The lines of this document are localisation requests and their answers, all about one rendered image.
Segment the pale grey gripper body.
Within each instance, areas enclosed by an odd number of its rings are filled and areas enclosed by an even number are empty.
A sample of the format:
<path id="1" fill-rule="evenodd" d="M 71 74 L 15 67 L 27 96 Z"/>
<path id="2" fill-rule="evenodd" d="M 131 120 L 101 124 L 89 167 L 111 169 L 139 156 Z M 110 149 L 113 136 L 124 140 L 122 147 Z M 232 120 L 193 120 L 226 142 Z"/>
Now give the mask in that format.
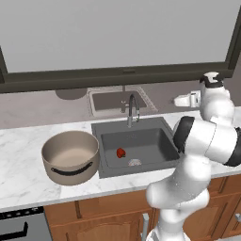
<path id="1" fill-rule="evenodd" d="M 188 107 L 190 106 L 190 95 L 179 95 L 173 100 L 176 106 Z"/>

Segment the wooden drawer front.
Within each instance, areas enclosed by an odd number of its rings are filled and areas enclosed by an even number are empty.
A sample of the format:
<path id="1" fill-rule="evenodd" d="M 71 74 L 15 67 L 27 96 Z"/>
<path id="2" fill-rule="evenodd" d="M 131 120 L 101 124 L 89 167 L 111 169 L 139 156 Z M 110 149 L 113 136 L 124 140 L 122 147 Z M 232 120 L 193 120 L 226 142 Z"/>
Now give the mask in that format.
<path id="1" fill-rule="evenodd" d="M 80 201 L 70 201 L 44 207 L 47 220 L 52 224 L 67 223 L 78 219 L 111 217 L 149 210 L 145 191 L 134 191 Z"/>
<path id="2" fill-rule="evenodd" d="M 208 191 L 212 197 L 241 193 L 241 174 L 212 179 Z"/>

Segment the dark framed window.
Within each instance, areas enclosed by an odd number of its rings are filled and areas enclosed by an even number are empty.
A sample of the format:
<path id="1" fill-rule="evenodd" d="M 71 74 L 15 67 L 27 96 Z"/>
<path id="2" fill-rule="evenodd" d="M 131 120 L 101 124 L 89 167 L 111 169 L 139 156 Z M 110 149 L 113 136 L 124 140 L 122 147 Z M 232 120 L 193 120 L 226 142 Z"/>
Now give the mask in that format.
<path id="1" fill-rule="evenodd" d="M 0 93 L 233 75 L 241 0 L 0 0 Z"/>

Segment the wooden cupboard door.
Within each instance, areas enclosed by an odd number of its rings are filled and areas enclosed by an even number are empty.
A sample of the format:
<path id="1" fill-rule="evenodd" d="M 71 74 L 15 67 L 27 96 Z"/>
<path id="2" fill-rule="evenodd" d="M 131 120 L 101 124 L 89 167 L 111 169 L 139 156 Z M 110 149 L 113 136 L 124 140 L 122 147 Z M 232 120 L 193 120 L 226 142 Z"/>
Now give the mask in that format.
<path id="1" fill-rule="evenodd" d="M 220 238 L 239 200 L 238 195 L 211 198 L 205 208 L 185 220 L 185 233 L 191 241 L 214 241 Z"/>
<path id="2" fill-rule="evenodd" d="M 150 217 L 144 211 L 52 226 L 53 241 L 141 241 L 144 213 Z"/>

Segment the dark grey sink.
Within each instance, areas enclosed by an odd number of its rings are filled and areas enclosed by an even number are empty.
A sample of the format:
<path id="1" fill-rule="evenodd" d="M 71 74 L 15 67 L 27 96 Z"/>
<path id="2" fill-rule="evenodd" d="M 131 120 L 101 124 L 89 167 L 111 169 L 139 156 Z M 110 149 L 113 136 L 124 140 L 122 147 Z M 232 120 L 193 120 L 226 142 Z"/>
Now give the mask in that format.
<path id="1" fill-rule="evenodd" d="M 172 130 L 162 117 L 142 119 L 131 128 L 126 120 L 92 123 L 91 129 L 100 144 L 101 179 L 172 169 L 184 156 L 174 146 Z M 117 157 L 118 148 L 126 151 L 125 157 Z M 139 159 L 141 165 L 129 167 L 131 159 Z"/>

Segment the grey dishwasher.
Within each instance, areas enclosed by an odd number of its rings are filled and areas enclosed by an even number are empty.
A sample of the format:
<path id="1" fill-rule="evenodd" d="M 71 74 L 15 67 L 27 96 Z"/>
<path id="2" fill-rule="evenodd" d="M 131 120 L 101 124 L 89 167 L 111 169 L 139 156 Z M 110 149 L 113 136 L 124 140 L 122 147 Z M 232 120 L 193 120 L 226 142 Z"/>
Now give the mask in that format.
<path id="1" fill-rule="evenodd" d="M 25 222 L 26 237 L 4 241 L 53 241 L 42 206 L 0 213 L 0 234 L 21 231 Z"/>

